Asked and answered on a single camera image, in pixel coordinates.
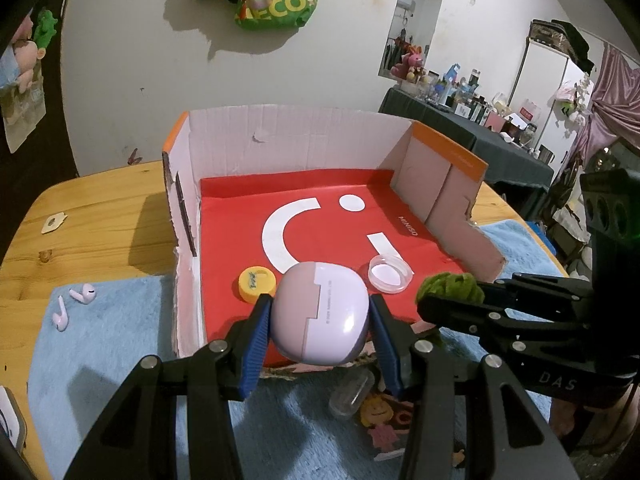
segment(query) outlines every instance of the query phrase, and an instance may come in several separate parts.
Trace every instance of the blue towel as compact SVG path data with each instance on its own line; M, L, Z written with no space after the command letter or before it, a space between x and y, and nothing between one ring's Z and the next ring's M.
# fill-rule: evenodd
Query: blue towel
M560 275L517 222L507 220L482 229L508 260L503 277L513 272ZM94 285L97 297L88 306L69 297L70 286L53 290L33 351L29 407L54 480L63 478L89 428L139 359L146 354L172 358L172 277ZM71 287L79 290L81 285ZM51 322L58 295L69 314L63 333ZM452 351L477 359L485 354L477 338L444 332ZM388 480L398 476L400 459L374 462L377 452L364 428L354 419L339 422L330 415L328 399L344 373L339 368L306 374L294 382L263 380L246 402L230 403L245 478ZM548 416L548 399L535 397ZM180 478L188 478L185 411L180 406L177 419ZM462 440L465 423L460 419L456 435ZM456 471L455 477L462 478L463 472Z

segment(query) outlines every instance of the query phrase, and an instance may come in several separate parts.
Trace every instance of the white circle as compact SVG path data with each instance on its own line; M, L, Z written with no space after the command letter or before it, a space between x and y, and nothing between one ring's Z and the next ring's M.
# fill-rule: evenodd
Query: white circle
M398 286L402 283L400 273L392 266L387 264L379 264L371 269L371 273L381 282L387 285Z
M362 211L364 209L364 200L357 195L342 195L340 197L340 207L347 211Z

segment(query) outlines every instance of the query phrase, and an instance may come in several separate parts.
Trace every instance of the blue gripper pad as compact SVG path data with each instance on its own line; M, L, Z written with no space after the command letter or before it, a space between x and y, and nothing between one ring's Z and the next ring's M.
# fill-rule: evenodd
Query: blue gripper pad
M404 389L400 381L398 354L391 343L391 336L382 321L382 316L380 316L373 303L372 297L369 297L369 319L373 345L376 348L376 356L382 371L382 377L391 394L398 398Z
M240 381L238 384L238 392L242 399L246 399L251 395L260 379L260 371L262 370L264 356L267 353L267 346L269 345L269 318L271 315L272 302L273 299L271 296L262 294L258 298L254 310L247 320L247 322L253 322L252 318L254 318L254 316L257 317L254 332L242 356Z

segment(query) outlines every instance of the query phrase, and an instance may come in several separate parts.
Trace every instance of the pink curtain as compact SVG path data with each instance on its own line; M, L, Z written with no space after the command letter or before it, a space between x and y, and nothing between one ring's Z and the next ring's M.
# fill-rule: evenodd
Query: pink curtain
M631 70L622 53L609 43L604 46L591 111L567 161L579 153L586 165L598 150L618 137L640 148L640 69Z

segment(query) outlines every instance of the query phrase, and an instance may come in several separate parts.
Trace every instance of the earbud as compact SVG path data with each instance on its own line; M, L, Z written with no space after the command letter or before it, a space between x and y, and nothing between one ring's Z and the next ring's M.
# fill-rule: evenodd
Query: earbud
M85 283L82 286L82 294L74 291L73 289L69 290L69 295L76 301L80 303L84 303L85 305L91 303L95 299L95 288L91 283Z
M58 329L58 332L64 332L66 326L69 323L68 315L66 314L65 302L62 300L62 296L58 296L58 304L60 306L60 314L54 312L51 316L53 324Z

